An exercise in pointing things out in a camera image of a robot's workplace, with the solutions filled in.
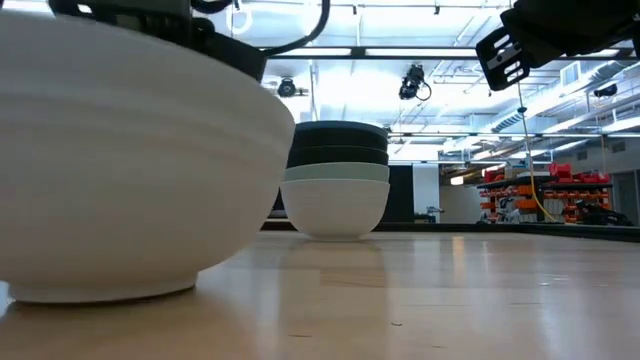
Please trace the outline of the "small white bowl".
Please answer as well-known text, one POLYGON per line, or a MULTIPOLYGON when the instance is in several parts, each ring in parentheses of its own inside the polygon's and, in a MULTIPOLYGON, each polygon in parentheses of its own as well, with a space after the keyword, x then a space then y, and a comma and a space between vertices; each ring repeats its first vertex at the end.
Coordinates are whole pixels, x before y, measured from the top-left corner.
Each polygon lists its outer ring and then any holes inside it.
POLYGON ((362 179, 309 179, 280 185, 289 222, 299 232, 328 241, 355 241, 381 221, 390 184, 362 179))

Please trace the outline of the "black aluminium table frame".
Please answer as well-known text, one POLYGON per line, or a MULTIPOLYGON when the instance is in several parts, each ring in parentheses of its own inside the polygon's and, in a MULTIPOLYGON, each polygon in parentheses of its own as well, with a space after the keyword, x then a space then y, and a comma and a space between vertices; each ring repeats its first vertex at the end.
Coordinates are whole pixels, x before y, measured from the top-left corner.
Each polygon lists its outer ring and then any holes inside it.
POLYGON ((561 224, 450 224, 382 222, 374 232, 407 233, 519 233, 640 244, 640 227, 561 224))

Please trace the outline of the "small pale green bowl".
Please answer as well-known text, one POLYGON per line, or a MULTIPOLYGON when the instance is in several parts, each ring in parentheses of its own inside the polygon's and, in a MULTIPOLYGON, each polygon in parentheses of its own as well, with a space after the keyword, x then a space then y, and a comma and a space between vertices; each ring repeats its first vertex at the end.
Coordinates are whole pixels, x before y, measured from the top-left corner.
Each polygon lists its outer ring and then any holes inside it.
POLYGON ((332 162, 309 164, 285 170, 283 182, 309 179, 355 179, 387 182, 388 165, 362 162, 332 162))

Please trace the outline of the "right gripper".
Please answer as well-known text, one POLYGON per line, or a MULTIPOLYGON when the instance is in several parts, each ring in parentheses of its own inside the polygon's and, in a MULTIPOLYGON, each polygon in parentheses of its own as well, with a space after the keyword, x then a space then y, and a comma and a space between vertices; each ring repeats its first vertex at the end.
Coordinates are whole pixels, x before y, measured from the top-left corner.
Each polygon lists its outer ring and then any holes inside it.
POLYGON ((517 0, 501 20, 504 27, 475 46, 492 91, 528 77, 530 67, 626 40, 640 58, 640 0, 517 0))

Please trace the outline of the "small dark grey bowl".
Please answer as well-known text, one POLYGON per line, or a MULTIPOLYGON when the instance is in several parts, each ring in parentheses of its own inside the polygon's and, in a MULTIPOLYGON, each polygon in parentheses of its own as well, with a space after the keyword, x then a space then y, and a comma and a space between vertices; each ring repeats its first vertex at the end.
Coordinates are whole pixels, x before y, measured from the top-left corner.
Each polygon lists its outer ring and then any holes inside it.
POLYGON ((386 151, 361 146, 318 146, 292 151, 287 167, 334 162, 358 162, 387 165, 386 151))
POLYGON ((296 125, 291 150, 325 145, 386 151, 388 132, 375 125, 351 121, 314 121, 296 125))

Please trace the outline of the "black partition panel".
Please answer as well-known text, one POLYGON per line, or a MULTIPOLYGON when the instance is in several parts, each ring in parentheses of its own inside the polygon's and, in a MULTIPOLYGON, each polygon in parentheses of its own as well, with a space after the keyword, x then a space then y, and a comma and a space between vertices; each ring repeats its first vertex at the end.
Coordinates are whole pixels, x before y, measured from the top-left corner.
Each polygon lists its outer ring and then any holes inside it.
POLYGON ((386 219, 389 222, 412 222, 414 220, 413 167, 392 165, 389 183, 386 219))

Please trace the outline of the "large white ribbed bowl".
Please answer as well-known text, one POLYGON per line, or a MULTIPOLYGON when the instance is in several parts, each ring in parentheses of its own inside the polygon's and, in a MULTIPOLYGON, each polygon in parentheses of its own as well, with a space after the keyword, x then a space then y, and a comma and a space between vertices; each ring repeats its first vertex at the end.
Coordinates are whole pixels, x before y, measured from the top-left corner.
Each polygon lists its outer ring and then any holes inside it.
POLYGON ((220 61, 0 11, 0 281, 30 303, 191 288, 254 240, 294 129, 279 99, 220 61))

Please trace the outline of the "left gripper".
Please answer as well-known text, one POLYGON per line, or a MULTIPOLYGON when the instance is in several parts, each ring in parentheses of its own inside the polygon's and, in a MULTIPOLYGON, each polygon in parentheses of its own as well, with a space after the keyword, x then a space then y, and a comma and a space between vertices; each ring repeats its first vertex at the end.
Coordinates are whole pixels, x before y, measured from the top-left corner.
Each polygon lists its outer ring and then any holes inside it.
POLYGON ((56 15, 73 16, 143 33, 204 53, 260 83, 267 55, 216 33, 209 20, 195 19, 192 0, 47 0, 56 15))

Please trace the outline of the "shelf rack with red bins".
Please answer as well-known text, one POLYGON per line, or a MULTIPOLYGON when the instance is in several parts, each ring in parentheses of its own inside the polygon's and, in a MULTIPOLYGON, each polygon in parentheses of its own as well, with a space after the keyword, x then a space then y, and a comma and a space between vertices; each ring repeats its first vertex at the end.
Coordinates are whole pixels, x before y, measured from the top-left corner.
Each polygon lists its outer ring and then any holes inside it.
POLYGON ((524 161, 487 170, 477 186, 482 223, 583 224, 587 210, 610 210, 611 177, 598 170, 576 172, 569 163, 540 169, 524 161))

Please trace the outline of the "black overhead frame beam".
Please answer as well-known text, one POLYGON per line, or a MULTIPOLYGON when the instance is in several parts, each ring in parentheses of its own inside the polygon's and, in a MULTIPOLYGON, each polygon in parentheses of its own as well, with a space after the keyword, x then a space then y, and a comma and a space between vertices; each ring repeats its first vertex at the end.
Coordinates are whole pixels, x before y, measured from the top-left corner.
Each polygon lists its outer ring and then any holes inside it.
MULTIPOLYGON (((629 60, 636 56, 629 47, 614 47, 587 55, 562 55, 559 60, 629 60)), ((274 59, 312 60, 477 60, 473 47, 400 47, 400 46, 313 46, 270 55, 274 59)))

